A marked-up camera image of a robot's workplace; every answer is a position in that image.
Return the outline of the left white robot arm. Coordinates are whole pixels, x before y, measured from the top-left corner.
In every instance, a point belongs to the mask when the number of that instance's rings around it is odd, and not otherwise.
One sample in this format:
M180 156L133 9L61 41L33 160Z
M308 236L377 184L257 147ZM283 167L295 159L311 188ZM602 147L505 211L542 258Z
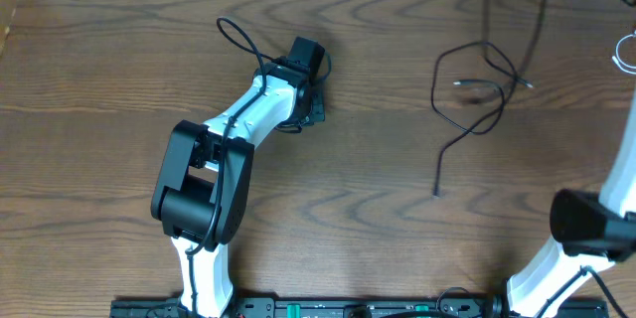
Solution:
M150 212L179 254L180 316L221 317L229 307L229 243L246 209L255 149L276 129L298 133L324 119L319 69L330 63L319 43L298 37L288 55L255 71L226 111L173 128Z

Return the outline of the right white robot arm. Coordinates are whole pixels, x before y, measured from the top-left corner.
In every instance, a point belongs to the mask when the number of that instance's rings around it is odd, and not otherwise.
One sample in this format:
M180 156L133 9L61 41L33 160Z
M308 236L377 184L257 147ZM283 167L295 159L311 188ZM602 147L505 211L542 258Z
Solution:
M550 211L551 235L506 283L511 313L554 317L586 280L635 254L635 108L598 193L562 189Z

